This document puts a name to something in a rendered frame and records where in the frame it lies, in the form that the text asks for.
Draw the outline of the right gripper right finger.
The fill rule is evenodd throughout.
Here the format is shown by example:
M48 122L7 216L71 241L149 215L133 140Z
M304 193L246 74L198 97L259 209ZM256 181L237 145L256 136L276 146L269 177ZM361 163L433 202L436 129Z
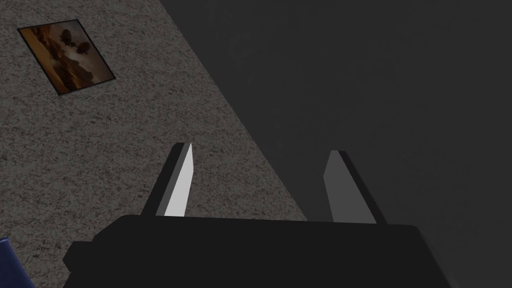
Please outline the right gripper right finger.
M323 181L335 223L388 223L346 151L330 151Z

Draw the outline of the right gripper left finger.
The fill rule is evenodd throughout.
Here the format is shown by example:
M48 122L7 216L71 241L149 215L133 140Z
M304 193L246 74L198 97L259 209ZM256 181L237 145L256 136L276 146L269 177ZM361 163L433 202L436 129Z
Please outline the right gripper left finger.
M142 209L143 216L184 217L194 174L192 144L174 144Z

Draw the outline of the blue object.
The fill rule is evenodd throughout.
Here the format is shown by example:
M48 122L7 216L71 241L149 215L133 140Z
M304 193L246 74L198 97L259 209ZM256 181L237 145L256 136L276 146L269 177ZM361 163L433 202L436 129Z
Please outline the blue object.
M36 288L7 237L0 238L0 288Z

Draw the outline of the brown framed wall picture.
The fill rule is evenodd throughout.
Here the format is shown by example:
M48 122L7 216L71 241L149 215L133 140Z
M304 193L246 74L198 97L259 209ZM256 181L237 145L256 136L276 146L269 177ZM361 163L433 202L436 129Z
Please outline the brown framed wall picture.
M116 79L79 19L17 31L59 96Z

